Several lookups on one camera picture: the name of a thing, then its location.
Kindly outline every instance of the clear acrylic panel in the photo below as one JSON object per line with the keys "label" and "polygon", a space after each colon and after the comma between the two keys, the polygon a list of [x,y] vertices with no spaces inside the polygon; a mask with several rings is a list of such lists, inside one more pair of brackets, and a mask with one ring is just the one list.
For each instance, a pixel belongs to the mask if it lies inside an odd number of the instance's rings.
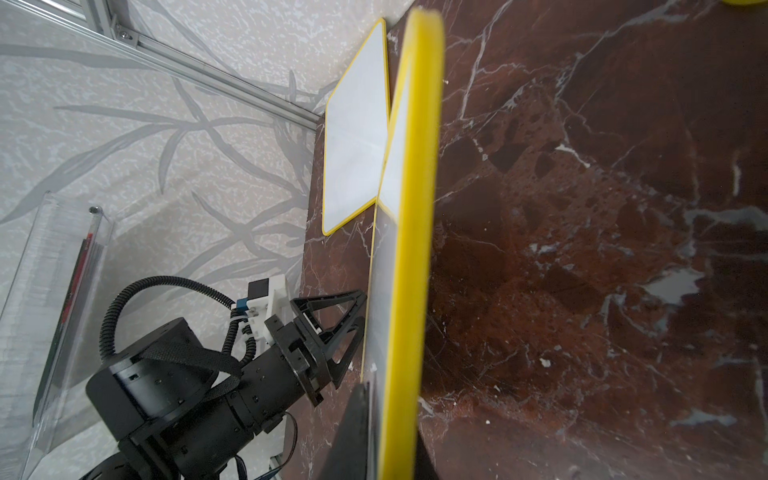
{"label": "clear acrylic panel", "polygon": [[0,314],[2,478],[28,478],[98,419],[84,394],[96,353],[81,340],[100,321],[92,307],[111,231],[93,204],[46,193],[38,208]]}

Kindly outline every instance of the robotic arm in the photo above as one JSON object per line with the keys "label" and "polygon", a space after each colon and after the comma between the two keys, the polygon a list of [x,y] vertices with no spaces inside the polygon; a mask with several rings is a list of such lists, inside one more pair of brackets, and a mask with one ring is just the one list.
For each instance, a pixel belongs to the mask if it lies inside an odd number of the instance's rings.
{"label": "robotic arm", "polygon": [[[184,279],[176,277],[155,278],[175,279],[175,283],[153,285],[186,286],[222,303],[228,300],[190,280],[184,284]],[[126,296],[130,287],[124,290],[122,304],[143,288],[133,288]],[[88,381],[86,393],[120,451],[82,477],[84,480],[177,480],[180,475],[187,480],[218,478],[230,459],[255,435],[277,427],[286,409],[302,396],[307,395],[317,406],[326,385],[333,382],[339,388],[362,342],[365,319],[357,314],[365,294],[355,290],[294,299],[290,305],[296,317],[283,324],[273,314],[287,298],[283,276],[252,282],[248,293],[246,299],[229,301],[233,323],[247,321],[243,328],[247,343],[255,339],[261,345],[260,354],[252,360],[248,354],[241,361],[232,357],[226,342],[223,352],[203,348],[184,318],[172,320],[110,355],[121,306],[113,319],[108,312],[101,344],[102,356],[107,355]],[[351,307],[333,328],[322,328],[313,314],[350,301]],[[341,360],[334,361],[334,353],[351,332],[351,343]],[[229,377],[212,386],[220,372]]]}

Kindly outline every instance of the black strap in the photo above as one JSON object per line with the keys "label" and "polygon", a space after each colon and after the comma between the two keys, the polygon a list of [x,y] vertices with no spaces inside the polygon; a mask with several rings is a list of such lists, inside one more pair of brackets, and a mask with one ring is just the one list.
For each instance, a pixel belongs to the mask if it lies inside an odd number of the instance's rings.
{"label": "black strap", "polygon": [[[238,362],[235,357],[216,350],[204,349],[186,343],[155,342],[149,345],[149,347],[141,353],[141,356],[142,358],[150,360],[196,366],[210,370],[211,372],[229,373],[229,378],[208,390],[208,393],[203,397],[204,402],[218,398],[219,396],[232,391],[240,384],[240,377],[243,376],[240,362]],[[216,376],[212,376],[210,381],[211,385],[215,379]]]}

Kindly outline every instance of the yellow rim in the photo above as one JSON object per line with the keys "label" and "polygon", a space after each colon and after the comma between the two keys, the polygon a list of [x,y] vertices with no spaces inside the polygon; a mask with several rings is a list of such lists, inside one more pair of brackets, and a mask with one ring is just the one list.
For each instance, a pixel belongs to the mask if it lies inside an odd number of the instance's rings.
{"label": "yellow rim", "polygon": [[[393,102],[393,109],[398,109],[403,89],[410,89],[387,346],[389,364],[379,432],[381,480],[413,478],[444,54],[440,14],[414,9],[406,25]],[[407,71],[410,82],[404,85]],[[396,118],[396,111],[389,116],[388,153]]]}
{"label": "yellow rim", "polygon": [[[362,47],[366,46],[368,43],[368,40],[370,40],[371,36],[373,35],[373,32],[376,31],[376,29],[381,25],[382,27],[382,48],[384,51],[384,92],[386,93],[384,95],[384,105],[386,105],[386,114],[387,118],[389,119],[389,61],[387,60],[386,55],[386,22],[384,22],[384,18],[380,18],[376,24],[371,28],[371,31],[368,33],[368,36],[366,37],[366,40],[360,45],[360,50],[362,50]],[[352,61],[349,63],[349,67],[346,68],[344,71],[344,74],[339,79],[339,83],[336,84],[335,88],[331,92],[331,95],[328,96],[328,101],[326,102],[326,118],[328,118],[328,109],[331,105],[331,98],[333,98],[333,94],[336,93],[336,89],[341,84],[342,80],[344,80],[344,77],[346,76],[346,73],[349,71],[349,69],[352,67],[352,65],[355,64],[355,60],[357,60],[357,55],[360,55],[360,50],[355,53],[355,57],[352,59]],[[323,139],[326,139],[326,133],[327,129],[323,131]],[[326,145],[327,142],[323,144],[323,216],[320,219],[320,229],[323,231],[323,235],[328,237],[331,233],[337,231],[339,228],[346,225],[347,222],[349,222],[351,219],[357,217],[360,215],[366,208],[373,205],[374,202],[376,202],[376,198],[372,198],[368,201],[366,201],[360,208],[355,210],[355,212],[351,215],[349,215],[347,218],[341,221],[338,225],[335,225],[330,230],[326,231],[325,227],[323,227],[323,218],[326,217]]]}

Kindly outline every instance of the metal extrusion frame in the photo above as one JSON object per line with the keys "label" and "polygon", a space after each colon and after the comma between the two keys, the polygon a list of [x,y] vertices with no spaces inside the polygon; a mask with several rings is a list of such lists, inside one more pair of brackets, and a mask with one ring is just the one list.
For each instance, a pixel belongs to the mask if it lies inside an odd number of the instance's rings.
{"label": "metal extrusion frame", "polygon": [[107,0],[0,0],[96,41],[118,55],[189,81],[301,127],[315,130],[319,116],[203,61],[123,27]]}

